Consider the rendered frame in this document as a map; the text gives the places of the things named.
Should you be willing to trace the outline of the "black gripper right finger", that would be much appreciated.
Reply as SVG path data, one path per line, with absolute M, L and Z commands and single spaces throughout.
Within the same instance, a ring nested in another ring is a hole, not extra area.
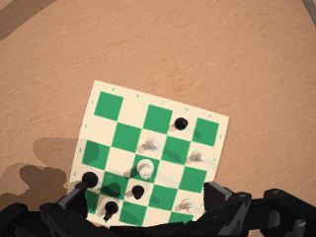
M 205 182 L 206 213 L 197 221 L 188 221 L 174 236 L 248 237 L 249 230 L 260 229 L 265 237 L 316 237 L 316 207 L 300 198 L 283 190 L 270 189 L 264 191 L 263 198 L 252 199 L 249 193 L 234 193 L 224 188 L 215 181 Z

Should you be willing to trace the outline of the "green and white chessboard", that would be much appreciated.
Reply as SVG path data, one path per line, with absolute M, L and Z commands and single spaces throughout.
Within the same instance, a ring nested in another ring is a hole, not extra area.
M 189 124 L 175 127 L 178 118 Z M 229 117 L 150 94 L 95 80 L 80 129 L 68 190 L 82 182 L 86 172 L 98 177 L 88 188 L 86 219 L 106 226 L 153 226 L 163 223 L 197 221 L 203 214 L 203 184 L 214 179 Z M 149 137 L 161 146 L 151 151 Z M 206 156 L 195 162 L 194 151 Z M 142 159 L 154 165 L 144 180 L 137 172 Z M 132 188 L 144 188 L 135 199 Z M 188 213 L 181 203 L 193 201 Z M 118 212 L 104 220 L 105 205 L 114 201 Z

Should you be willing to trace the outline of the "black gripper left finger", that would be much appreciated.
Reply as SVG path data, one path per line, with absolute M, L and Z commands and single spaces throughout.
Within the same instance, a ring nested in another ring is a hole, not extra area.
M 0 237 L 120 237 L 106 226 L 97 227 L 87 216 L 84 189 L 42 204 L 39 211 L 28 211 L 26 204 L 15 202 L 0 211 Z

